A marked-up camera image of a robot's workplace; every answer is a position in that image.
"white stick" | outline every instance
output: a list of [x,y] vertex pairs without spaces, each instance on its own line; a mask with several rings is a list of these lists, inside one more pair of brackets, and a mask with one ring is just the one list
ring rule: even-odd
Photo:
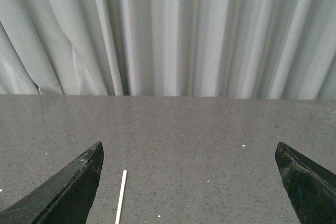
[[115,224],[119,224],[119,222],[120,222],[122,200],[124,198],[124,191],[125,191],[125,184],[126,184],[126,176],[127,176],[127,170],[124,170],[124,172],[122,173],[122,181],[121,181],[119,202],[118,202],[118,208],[117,208],[117,217],[115,219],[116,220]]

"white curtain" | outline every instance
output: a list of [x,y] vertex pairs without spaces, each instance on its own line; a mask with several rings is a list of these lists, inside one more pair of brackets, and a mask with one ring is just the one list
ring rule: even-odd
[[336,99],[336,0],[0,0],[0,93]]

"backdrop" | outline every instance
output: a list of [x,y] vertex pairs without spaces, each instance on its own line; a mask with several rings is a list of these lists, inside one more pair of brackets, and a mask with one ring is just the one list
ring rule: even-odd
[[336,99],[336,0],[0,0],[0,93]]

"gray countertop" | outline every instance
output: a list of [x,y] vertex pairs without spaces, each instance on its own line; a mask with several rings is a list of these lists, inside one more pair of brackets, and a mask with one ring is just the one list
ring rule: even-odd
[[124,169],[121,224],[299,223],[277,143],[335,173],[335,123],[334,101],[0,95],[0,210],[101,141],[88,224],[114,223]]

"curtain fold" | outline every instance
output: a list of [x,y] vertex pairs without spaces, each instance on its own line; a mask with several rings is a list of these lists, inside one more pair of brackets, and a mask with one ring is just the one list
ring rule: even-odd
[[0,0],[0,93],[336,99],[336,0]]

